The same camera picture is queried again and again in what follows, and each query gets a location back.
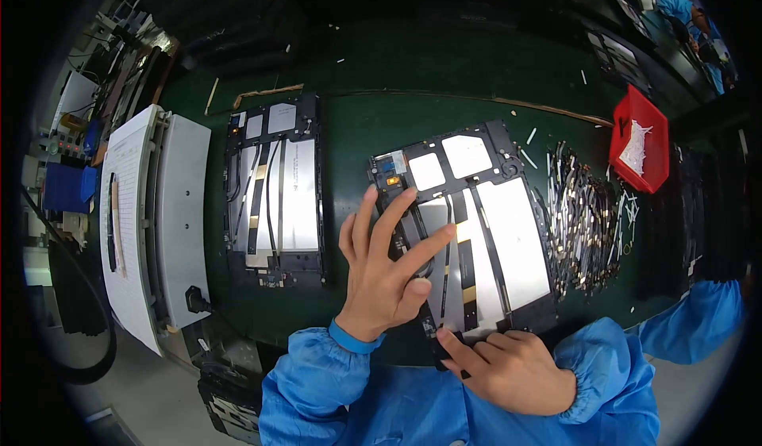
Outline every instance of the blue anti-static jacket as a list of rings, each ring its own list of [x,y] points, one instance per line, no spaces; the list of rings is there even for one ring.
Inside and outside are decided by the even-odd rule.
[[[328,329],[301,330],[262,383],[262,442],[656,443],[654,368],[637,336],[604,318],[566,338],[553,356],[577,376],[575,402],[560,415],[519,415],[481,400],[449,371],[371,367],[369,355],[344,350]]]
[[[671,308],[628,329],[643,352],[681,365],[708,357],[744,320],[738,281],[700,281]]]

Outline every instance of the black flex cable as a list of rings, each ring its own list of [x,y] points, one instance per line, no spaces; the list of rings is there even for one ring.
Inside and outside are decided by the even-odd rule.
[[[71,253],[69,247],[61,239],[61,236],[59,236],[58,232],[56,232],[55,228],[53,228],[47,218],[45,218],[45,214],[42,212],[42,210],[40,210],[40,207],[34,204],[31,196],[29,196],[29,193],[23,186],[21,187],[21,195],[27,201],[29,207],[32,208],[32,211],[34,211],[37,217],[40,218],[40,221],[43,222],[45,229],[48,230],[52,236],[52,239],[61,245],[63,252],[65,252],[69,257],[69,261],[71,261],[72,265],[74,265],[79,275],[81,275],[85,280],[85,283],[90,288],[90,292],[92,292],[92,294],[95,296],[100,314],[103,316],[104,320],[106,321],[106,325],[108,326],[108,346],[106,348],[106,353],[95,365],[87,368],[73,368],[69,365],[63,365],[51,356],[52,364],[55,365],[56,370],[58,371],[62,380],[66,383],[75,385],[88,385],[94,383],[108,373],[108,371],[111,369],[111,365],[114,364],[114,359],[117,357],[117,330],[114,328],[114,319],[111,317],[110,312],[104,306],[104,299],[100,298],[98,289],[95,287],[95,284],[90,279],[90,277],[85,273],[85,270],[82,268],[79,260],[77,260],[76,256]]]
[[[275,269],[279,269],[281,267],[281,263],[278,259],[277,246],[275,246],[275,236],[273,236],[273,222],[270,217],[270,173],[272,172],[275,153],[278,152],[278,147],[281,146],[281,140],[282,139],[278,139],[278,142],[276,142],[275,147],[273,148],[273,153],[270,155],[270,159],[267,161],[267,179],[264,180],[264,196],[266,198],[265,202],[267,203],[267,231],[270,235],[270,247],[273,249],[273,266]]]
[[[260,153],[261,149],[262,149],[262,146],[258,145],[257,146],[257,153],[254,154],[254,160],[252,161],[252,168],[249,169],[249,171],[248,171],[248,178],[246,179],[246,187],[243,189],[244,196],[246,195],[246,193],[248,193],[248,186],[252,182],[252,177],[254,176],[254,167],[257,165],[257,160],[259,158],[259,153]],[[239,206],[238,219],[235,221],[235,231],[233,232],[233,243],[235,243],[238,240],[238,229],[241,226],[241,215],[243,214],[243,206],[244,206],[244,204],[246,204],[246,200],[242,199],[241,200],[241,205]]]
[[[444,196],[444,202],[447,203],[447,222],[452,220],[452,204],[450,203],[450,195]],[[444,307],[445,300],[447,300],[447,280],[450,278],[450,243],[444,248],[444,286],[442,287],[442,315],[441,322],[444,323]]]
[[[243,154],[243,150],[238,152],[238,155],[235,156],[235,191],[233,194],[228,196],[228,203],[235,200],[235,197],[238,196],[238,193],[241,192],[241,155]],[[257,163],[257,155],[254,155],[254,163]]]

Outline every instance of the elastic cuff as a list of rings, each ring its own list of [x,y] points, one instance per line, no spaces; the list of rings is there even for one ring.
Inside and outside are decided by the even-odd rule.
[[[331,326],[329,327],[329,335],[336,341],[336,343],[338,343],[339,346],[350,352],[359,354],[369,354],[373,350],[376,350],[381,345],[381,342],[383,342],[384,337],[386,337],[386,334],[383,333],[373,342],[363,342],[362,340],[357,340],[355,337],[352,337],[346,333],[343,328],[336,325],[335,319],[331,321]]]

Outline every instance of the worker in blue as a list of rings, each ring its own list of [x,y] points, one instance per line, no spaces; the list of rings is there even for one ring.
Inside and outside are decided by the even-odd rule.
[[[750,286],[748,276],[742,282],[698,281],[674,306],[627,332],[640,338],[643,353],[694,364],[743,325]]]
[[[706,40],[720,39],[719,31],[714,23],[690,0],[656,0],[656,6],[664,15],[677,19],[687,28],[690,35],[688,43],[696,54],[699,54],[699,43],[702,37]],[[704,62],[717,92],[720,95],[725,93],[722,69],[716,63]]]
[[[599,319],[551,354],[532,333],[493,333],[473,347],[437,337],[450,370],[371,365],[384,331],[414,319],[431,282],[412,279],[452,240],[448,224],[397,261],[391,236],[415,199],[400,194],[369,224],[370,187],[341,226],[347,300],[330,327],[289,338],[262,382],[263,444],[655,444],[654,368],[640,341]]]

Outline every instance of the sticker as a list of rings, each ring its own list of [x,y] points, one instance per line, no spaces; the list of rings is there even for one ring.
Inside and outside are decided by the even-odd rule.
[[[262,135],[262,114],[246,121],[246,139]]]
[[[394,171],[396,173],[406,173],[408,166],[405,164],[405,156],[402,155],[402,150],[392,152],[392,162],[394,163]]]
[[[487,147],[479,136],[456,135],[442,140],[444,153],[457,179],[492,170]]]
[[[270,108],[270,121],[267,124],[268,134],[292,130],[294,127],[296,127],[296,106],[276,104]]]
[[[436,154],[419,156],[411,159],[408,163],[410,164],[410,173],[415,181],[415,188],[419,192],[445,183],[442,165],[440,165]]]

